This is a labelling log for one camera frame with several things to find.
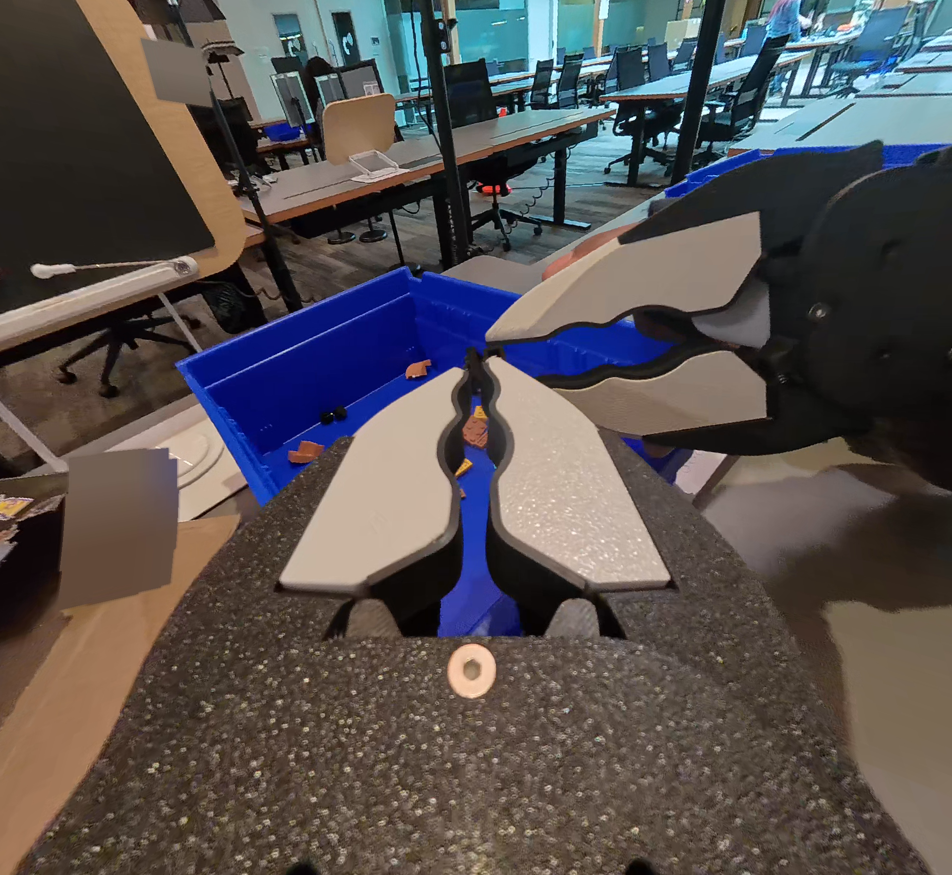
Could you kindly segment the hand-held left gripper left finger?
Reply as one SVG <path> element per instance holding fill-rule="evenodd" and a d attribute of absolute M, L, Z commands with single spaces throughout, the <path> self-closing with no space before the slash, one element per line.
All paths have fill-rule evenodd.
<path fill-rule="evenodd" d="M 460 526 L 470 373 L 447 369 L 352 438 L 281 572 L 281 588 L 368 592 L 447 547 Z"/>

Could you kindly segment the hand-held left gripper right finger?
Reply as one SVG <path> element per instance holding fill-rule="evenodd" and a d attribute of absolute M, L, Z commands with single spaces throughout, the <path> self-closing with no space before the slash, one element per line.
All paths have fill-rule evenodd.
<path fill-rule="evenodd" d="M 502 541 L 578 590 L 667 587 L 670 573 L 589 418 L 500 356 L 485 360 L 485 388 Z"/>

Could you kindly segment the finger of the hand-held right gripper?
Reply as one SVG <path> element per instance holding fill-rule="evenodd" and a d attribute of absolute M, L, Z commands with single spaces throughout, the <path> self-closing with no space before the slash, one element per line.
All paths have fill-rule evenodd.
<path fill-rule="evenodd" d="M 751 279 L 761 253 L 757 212 L 630 243 L 614 237 L 518 298 L 485 341 L 542 341 L 669 310 L 716 341 L 761 347 L 770 338 L 768 288 Z"/>
<path fill-rule="evenodd" d="M 728 349 L 689 348 L 637 366 L 600 366 L 539 380 L 596 426 L 632 437 L 768 417 L 768 384 Z"/>

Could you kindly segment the blue plastic bin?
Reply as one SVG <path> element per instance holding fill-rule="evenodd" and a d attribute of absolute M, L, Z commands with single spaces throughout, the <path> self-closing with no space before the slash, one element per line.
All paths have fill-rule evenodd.
<path fill-rule="evenodd" d="M 431 361 L 431 375 L 465 364 L 470 347 L 517 295 L 433 273 L 400 269 L 232 338 L 178 364 L 215 424 L 259 504 L 296 477 L 289 454 L 301 440 L 329 447 L 353 435 L 386 405 L 423 381 L 409 364 Z M 633 321 L 577 328 L 514 347 L 508 360 L 538 378 L 600 366 L 634 366 L 672 348 Z M 462 576 L 442 601 L 439 636 L 519 636 L 517 606 L 490 578 L 484 556 L 494 471 L 486 452 L 466 446 L 461 477 Z"/>

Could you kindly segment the stack of nested blue bins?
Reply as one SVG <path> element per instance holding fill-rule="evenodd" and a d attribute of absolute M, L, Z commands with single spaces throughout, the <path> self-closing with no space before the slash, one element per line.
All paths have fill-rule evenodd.
<path fill-rule="evenodd" d="M 739 167 L 755 163 L 773 156 L 794 156 L 801 154 L 833 154 L 853 150 L 856 145 L 834 146 L 792 146 L 777 149 L 749 149 L 723 158 L 706 167 L 692 171 L 678 184 L 667 187 L 663 194 L 669 199 L 678 199 L 697 188 L 725 175 Z M 910 167 L 926 154 L 937 154 L 950 147 L 946 143 L 886 143 L 882 148 L 882 169 Z"/>

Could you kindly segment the black office chair red accent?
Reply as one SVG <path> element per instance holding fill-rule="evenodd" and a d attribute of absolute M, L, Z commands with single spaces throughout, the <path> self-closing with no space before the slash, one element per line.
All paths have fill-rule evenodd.
<path fill-rule="evenodd" d="M 530 156 L 518 150 L 515 154 L 492 154 L 469 166 L 468 185 L 476 187 L 481 196 L 487 196 L 490 200 L 487 210 L 470 215 L 470 247 L 473 250 L 477 249 L 473 240 L 475 232 L 486 225 L 492 226 L 500 235 L 505 252 L 512 250 L 510 235 L 516 224 L 531 226 L 535 237 L 542 234 L 541 221 L 531 217 L 527 210 L 517 212 L 501 205 L 501 200 L 510 193 L 509 182 L 529 172 L 540 160 L 540 155 Z"/>

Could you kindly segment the white plastic lid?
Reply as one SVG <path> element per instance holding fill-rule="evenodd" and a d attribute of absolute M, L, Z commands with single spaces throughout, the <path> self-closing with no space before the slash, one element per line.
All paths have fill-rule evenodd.
<path fill-rule="evenodd" d="M 205 419 L 161 440 L 176 468 L 177 520 L 201 517 L 246 488 L 246 479 L 216 427 Z"/>

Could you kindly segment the long grey desk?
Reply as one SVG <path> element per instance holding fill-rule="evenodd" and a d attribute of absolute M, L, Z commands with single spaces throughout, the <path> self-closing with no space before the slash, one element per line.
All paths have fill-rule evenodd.
<path fill-rule="evenodd" d="M 517 164 L 528 157 L 545 157 L 594 138 L 601 121 L 612 118 L 614 107 L 526 111 L 453 131 L 457 166 L 467 173 L 487 158 L 505 157 Z M 387 157 L 398 165 L 394 175 L 364 183 L 356 180 L 350 164 L 320 162 L 281 171 L 259 196 L 270 223 L 341 207 L 402 188 L 422 188 L 429 196 L 444 179 L 444 163 L 431 136 L 395 143 Z"/>

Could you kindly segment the row of black office chairs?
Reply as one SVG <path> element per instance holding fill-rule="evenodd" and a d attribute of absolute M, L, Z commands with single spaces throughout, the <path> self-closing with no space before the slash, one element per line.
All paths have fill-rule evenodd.
<path fill-rule="evenodd" d="M 801 59 L 800 52 L 765 48 L 756 58 L 748 57 L 714 66 L 708 80 L 708 92 L 719 91 L 736 82 L 741 85 L 731 93 L 727 103 L 705 97 L 701 117 L 701 127 L 705 132 L 699 142 L 709 143 L 709 146 L 696 156 L 691 165 L 702 167 L 716 161 L 719 156 L 712 146 L 716 142 L 743 142 L 759 119 L 771 77 L 781 69 L 795 67 Z M 646 132 L 647 110 L 668 102 L 681 102 L 683 109 L 686 109 L 690 82 L 691 74 L 685 72 L 669 75 L 657 82 L 620 88 L 602 97 L 604 102 L 618 106 L 615 120 L 626 115 L 632 124 L 629 133 L 632 141 L 631 157 L 626 180 L 606 181 L 608 187 L 638 186 L 641 140 Z M 814 108 L 823 113 L 814 116 L 811 114 L 812 108 L 805 107 L 790 118 L 790 122 L 796 126 L 795 131 L 771 134 L 768 138 L 775 146 L 782 148 L 796 144 L 806 147 L 857 145 L 861 143 L 863 134 L 877 135 L 890 147 L 903 144 L 911 147 L 950 145 L 949 93 L 920 93 L 910 97 L 901 96 L 898 91 L 881 93 L 867 88 L 853 100 L 825 98 L 816 102 Z M 555 154 L 563 157 L 569 141 L 565 131 L 569 134 L 586 133 L 594 122 L 593 116 L 579 123 L 565 121 L 558 125 L 541 119 L 541 138 L 525 133 L 519 138 L 521 143 L 517 144 L 515 135 L 506 135 L 499 144 L 481 146 L 468 153 L 464 152 L 463 135 L 474 133 L 475 128 L 461 129 L 454 134 L 455 162 L 460 170 L 464 170 L 484 160 L 501 159 L 508 154 L 513 156 L 512 163 L 527 158 L 531 152 L 541 156 Z"/>

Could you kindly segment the black stand pole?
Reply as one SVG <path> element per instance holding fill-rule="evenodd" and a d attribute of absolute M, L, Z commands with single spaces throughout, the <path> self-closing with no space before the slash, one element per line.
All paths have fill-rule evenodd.
<path fill-rule="evenodd" d="M 706 0 L 691 79 L 684 99 L 684 113 L 670 176 L 672 186 L 680 183 L 692 168 L 726 1 Z"/>
<path fill-rule="evenodd" d="M 446 78 L 443 66 L 440 33 L 432 0 L 419 0 L 423 49 L 427 61 L 431 100 L 437 122 L 436 140 L 439 143 L 444 163 L 446 199 L 449 207 L 451 239 L 444 263 L 457 266 L 465 262 L 469 253 L 470 217 L 466 212 L 456 155 L 453 129 L 449 113 Z"/>

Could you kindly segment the clear acrylic tray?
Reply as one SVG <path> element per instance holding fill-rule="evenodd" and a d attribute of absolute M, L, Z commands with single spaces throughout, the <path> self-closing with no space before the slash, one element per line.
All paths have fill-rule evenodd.
<path fill-rule="evenodd" d="M 406 171 L 386 154 L 370 150 L 349 157 L 351 180 L 361 184 L 375 184 L 392 179 Z"/>

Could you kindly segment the small wooden divider panel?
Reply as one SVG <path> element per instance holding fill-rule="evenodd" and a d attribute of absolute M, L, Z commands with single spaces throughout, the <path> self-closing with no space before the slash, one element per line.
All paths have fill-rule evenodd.
<path fill-rule="evenodd" d="M 389 93 L 328 104 L 321 117 L 327 162 L 343 166 L 355 155 L 387 153 L 400 140 L 395 115 L 396 100 Z"/>

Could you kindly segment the cardboard box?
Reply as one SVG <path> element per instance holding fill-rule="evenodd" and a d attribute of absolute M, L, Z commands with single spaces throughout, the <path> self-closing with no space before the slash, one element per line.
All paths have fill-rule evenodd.
<path fill-rule="evenodd" d="M 12 873 L 86 777 L 175 607 L 237 515 L 178 525 L 171 582 L 66 613 L 1 731 L 1 872 Z"/>

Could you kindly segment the black wood-edged divider panel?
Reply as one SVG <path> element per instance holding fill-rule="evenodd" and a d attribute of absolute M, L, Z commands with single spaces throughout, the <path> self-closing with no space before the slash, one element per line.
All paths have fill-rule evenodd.
<path fill-rule="evenodd" d="M 2 0 L 2 312 L 119 274 L 45 282 L 35 263 L 187 255 L 205 280 L 237 262 L 239 202 L 185 103 L 157 96 L 190 71 L 201 55 L 150 39 L 127 0 Z"/>

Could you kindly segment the white metal frame rail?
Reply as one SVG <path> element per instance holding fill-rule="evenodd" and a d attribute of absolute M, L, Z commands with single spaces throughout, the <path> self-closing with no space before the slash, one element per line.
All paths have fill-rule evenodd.
<path fill-rule="evenodd" d="M 199 263 L 184 255 L 173 259 L 90 264 L 35 263 L 33 278 L 49 282 L 82 271 L 118 270 L 119 274 L 97 283 L 42 298 L 1 315 L 1 347 L 13 348 L 52 334 L 79 321 L 164 294 L 175 286 L 196 279 Z"/>

